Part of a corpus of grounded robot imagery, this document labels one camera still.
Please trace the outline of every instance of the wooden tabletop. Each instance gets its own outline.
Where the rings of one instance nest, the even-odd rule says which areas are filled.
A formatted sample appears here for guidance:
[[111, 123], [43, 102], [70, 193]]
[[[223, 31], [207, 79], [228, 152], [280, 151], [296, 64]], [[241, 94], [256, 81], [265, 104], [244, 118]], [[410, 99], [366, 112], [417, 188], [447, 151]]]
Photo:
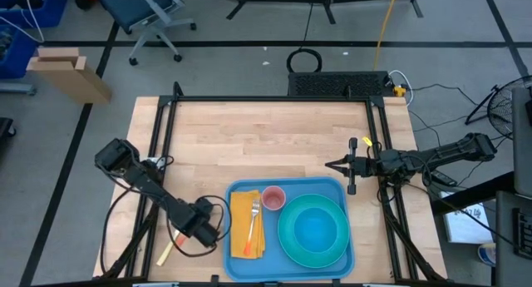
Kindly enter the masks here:
[[[127, 139], [143, 157], [148, 153], [157, 102], [157, 97], [139, 97], [133, 111]], [[415, 149], [404, 99], [386, 98], [385, 103], [393, 147]], [[374, 109], [374, 116], [382, 141], [377, 109]], [[161, 128], [159, 155], [165, 123]], [[227, 187], [242, 179], [332, 176], [346, 186], [346, 178], [323, 164], [346, 155], [350, 137], [360, 139], [363, 136], [370, 136], [363, 103], [181, 102], [170, 145], [170, 155], [175, 158], [175, 163], [167, 169], [164, 187], [175, 197], [194, 201], [201, 195], [224, 197]], [[365, 155], [365, 145], [359, 144], [358, 149], [359, 156]], [[419, 176], [412, 183], [422, 186]], [[385, 221], [376, 198], [377, 187], [377, 178], [357, 178], [357, 194], [347, 195], [356, 265], [353, 272], [342, 279], [343, 283], [393, 281]], [[122, 192], [117, 186], [113, 200]], [[412, 241], [436, 272], [446, 277], [428, 196], [410, 186], [405, 186], [402, 192]], [[137, 205], [138, 195], [128, 195], [111, 216], [105, 251], [107, 268], [131, 238]], [[212, 221], [218, 218], [219, 215], [215, 215]], [[169, 240], [165, 213], [161, 212], [150, 280], [208, 281], [211, 275], [219, 275], [220, 281], [231, 281], [222, 263], [223, 242], [213, 254], [201, 258], [186, 258], [172, 250], [162, 267], [155, 265]], [[399, 239], [397, 246], [401, 272], [407, 278], [404, 248]], [[199, 253], [205, 248], [197, 240], [187, 240], [184, 250]], [[139, 251], [140, 261], [143, 245]], [[140, 264], [136, 263], [137, 274]], [[100, 273], [100, 266], [96, 263], [95, 275]]]

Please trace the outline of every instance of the teal bowl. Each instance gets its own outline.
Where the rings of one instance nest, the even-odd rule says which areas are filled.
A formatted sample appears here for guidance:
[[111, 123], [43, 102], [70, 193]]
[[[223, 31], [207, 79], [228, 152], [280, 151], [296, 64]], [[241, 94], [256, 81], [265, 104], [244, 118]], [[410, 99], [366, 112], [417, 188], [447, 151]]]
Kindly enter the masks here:
[[290, 201], [279, 217], [278, 237], [286, 255], [309, 268], [338, 261], [351, 238], [342, 209], [322, 195], [301, 195]]

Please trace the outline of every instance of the orange napkin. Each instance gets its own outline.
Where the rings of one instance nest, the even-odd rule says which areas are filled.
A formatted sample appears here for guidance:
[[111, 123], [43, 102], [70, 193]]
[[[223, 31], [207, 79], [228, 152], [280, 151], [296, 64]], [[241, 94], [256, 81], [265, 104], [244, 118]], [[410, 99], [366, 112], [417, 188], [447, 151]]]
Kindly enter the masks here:
[[244, 255], [244, 248], [248, 242], [249, 227], [251, 226], [251, 205], [253, 200], [260, 200], [259, 191], [232, 192], [231, 216], [231, 256], [243, 259], [262, 258], [265, 250], [262, 205], [255, 216], [253, 234], [251, 235], [251, 254]]

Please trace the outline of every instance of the office chair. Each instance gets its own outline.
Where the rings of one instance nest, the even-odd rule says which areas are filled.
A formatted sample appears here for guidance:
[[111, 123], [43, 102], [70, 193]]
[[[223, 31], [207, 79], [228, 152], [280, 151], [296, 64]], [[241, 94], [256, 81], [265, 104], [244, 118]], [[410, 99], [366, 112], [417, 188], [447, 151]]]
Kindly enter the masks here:
[[131, 29], [137, 24], [145, 27], [130, 53], [129, 60], [132, 66], [138, 64], [135, 54], [148, 41], [149, 35], [156, 35], [165, 42], [174, 52], [176, 62], [183, 59], [164, 32], [168, 27], [186, 24], [190, 25], [190, 30], [196, 30], [192, 18], [174, 20], [170, 17], [170, 12], [185, 5], [181, 0], [100, 0], [100, 2], [127, 34], [131, 34]]

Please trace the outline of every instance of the small pink cup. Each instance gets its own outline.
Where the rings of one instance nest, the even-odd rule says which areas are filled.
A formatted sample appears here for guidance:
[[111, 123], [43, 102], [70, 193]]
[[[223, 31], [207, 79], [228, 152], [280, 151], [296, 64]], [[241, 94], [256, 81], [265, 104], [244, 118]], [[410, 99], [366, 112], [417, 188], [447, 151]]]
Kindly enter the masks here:
[[261, 195], [263, 206], [271, 211], [276, 211], [283, 208], [286, 203], [286, 195], [279, 186], [268, 186]]

